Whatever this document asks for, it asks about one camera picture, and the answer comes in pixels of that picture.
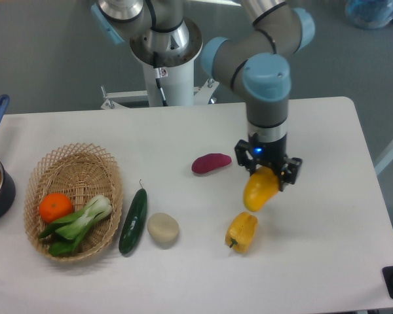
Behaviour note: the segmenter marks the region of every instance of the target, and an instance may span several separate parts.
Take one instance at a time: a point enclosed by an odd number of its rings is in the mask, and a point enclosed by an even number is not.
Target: pepper stem
[[[233,245],[237,245],[237,241],[235,239],[231,239],[231,244],[230,244],[230,248],[233,247]]]

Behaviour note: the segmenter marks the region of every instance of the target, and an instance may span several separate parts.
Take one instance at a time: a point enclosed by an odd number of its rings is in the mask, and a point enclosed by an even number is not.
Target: yellow bell pepper
[[[243,203],[250,211],[258,211],[280,190],[275,173],[267,167],[260,167],[250,176],[243,192]]]
[[[238,253],[245,253],[252,239],[255,236],[257,228],[257,218],[247,211],[240,213],[233,220],[227,233],[225,234],[225,242]]]

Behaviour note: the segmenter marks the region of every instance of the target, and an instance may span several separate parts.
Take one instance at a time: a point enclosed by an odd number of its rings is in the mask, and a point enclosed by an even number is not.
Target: orange
[[[47,224],[71,214],[72,212],[73,204],[71,204],[70,199],[62,193],[48,194],[39,204],[39,215]]]

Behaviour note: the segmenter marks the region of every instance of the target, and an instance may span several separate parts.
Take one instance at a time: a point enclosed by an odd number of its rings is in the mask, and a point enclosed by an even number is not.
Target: round beige object
[[[155,213],[147,222],[147,230],[157,243],[168,243],[178,236],[179,224],[165,213]]]

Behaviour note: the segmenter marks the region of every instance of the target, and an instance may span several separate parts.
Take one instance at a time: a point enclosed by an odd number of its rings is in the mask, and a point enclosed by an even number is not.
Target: wicker basket
[[[45,223],[38,206],[50,193],[67,195],[78,211],[98,194],[110,199],[113,211],[99,221],[81,241],[76,251],[63,257],[48,253],[47,240],[38,239]],[[24,222],[26,234],[38,252],[53,260],[73,262],[83,260],[108,246],[118,228],[122,213],[122,182],[118,165],[105,149],[93,144],[71,144],[47,154],[38,163],[26,192]]]

